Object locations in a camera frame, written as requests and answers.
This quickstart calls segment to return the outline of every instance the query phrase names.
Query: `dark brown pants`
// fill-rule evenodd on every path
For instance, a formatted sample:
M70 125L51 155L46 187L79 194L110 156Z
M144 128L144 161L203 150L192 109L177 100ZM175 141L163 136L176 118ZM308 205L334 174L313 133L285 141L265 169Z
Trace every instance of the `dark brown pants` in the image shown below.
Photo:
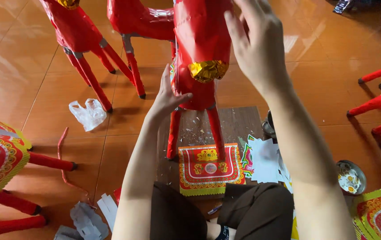
M218 224L236 229L240 239L291 238L294 201L276 183L227 184ZM155 182L152 197L151 240L206 239L200 210L169 186Z

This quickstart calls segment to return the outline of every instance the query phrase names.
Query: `tiled floor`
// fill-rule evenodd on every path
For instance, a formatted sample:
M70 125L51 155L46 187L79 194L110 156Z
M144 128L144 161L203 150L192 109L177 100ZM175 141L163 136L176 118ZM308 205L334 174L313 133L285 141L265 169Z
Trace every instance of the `tiled floor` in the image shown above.
M144 0L167 8L171 0ZM329 144L336 161L348 159L365 172L367 191L381 188L381 150L370 134L381 123L381 111L349 121L346 111L381 94L376 79L365 86L358 78L381 68L381 6L351 15L332 13L326 0L271 0L284 24L287 69L294 87ZM122 41L106 17L106 0L81 1L111 46L122 55ZM66 127L63 159L80 164L71 181L98 200L120 187L143 119L159 88L162 68L170 60L166 41L134 38L133 46L147 99L140 100L121 73L109 74L92 53L86 58L101 83L113 113L98 128L85 132L68 104L95 98L56 42L54 28L38 0L0 0L0 120L23 130L35 151L56 156ZM227 75L219 81L221 108L268 106L243 76L231 56ZM57 170L28 164L6 189L43 206L49 226L0 235L1 239L52 239L60 224L72 225L70 208L85 195L63 183ZM0 219L25 217L0 206Z

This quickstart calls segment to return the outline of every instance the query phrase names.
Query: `gold foil collar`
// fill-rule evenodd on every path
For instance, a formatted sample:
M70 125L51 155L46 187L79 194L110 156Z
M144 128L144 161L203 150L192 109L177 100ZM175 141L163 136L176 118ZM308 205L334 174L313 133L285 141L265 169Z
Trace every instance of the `gold foil collar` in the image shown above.
M57 0L63 7L73 10L79 6L79 0Z
M221 79L229 68L229 63L221 60L194 62L189 64L192 77L199 82L206 83L213 79Z

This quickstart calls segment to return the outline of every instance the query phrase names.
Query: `clear plastic bag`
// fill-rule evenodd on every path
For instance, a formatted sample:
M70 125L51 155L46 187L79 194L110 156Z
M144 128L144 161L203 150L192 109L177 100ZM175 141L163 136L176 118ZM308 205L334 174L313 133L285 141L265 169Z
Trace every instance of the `clear plastic bag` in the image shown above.
M76 117L78 122L84 125L85 131L91 131L106 119L106 112L102 104L97 99L87 99L85 102L87 108L81 107L78 101L69 104L69 110Z

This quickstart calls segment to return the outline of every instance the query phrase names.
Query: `wooden board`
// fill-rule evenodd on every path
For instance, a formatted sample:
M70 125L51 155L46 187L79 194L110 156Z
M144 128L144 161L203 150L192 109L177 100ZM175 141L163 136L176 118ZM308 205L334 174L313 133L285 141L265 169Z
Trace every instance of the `wooden board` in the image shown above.
M257 107L219 109L219 118L225 144L237 143L242 158L243 146L239 138L247 142L248 134L266 139ZM166 118L158 132L157 181L169 184L177 191L179 186L178 163L166 159L170 118ZM206 111L184 111L181 115L177 147L214 144ZM247 184L257 184L247 178ZM224 194L192 196L191 201L218 199Z

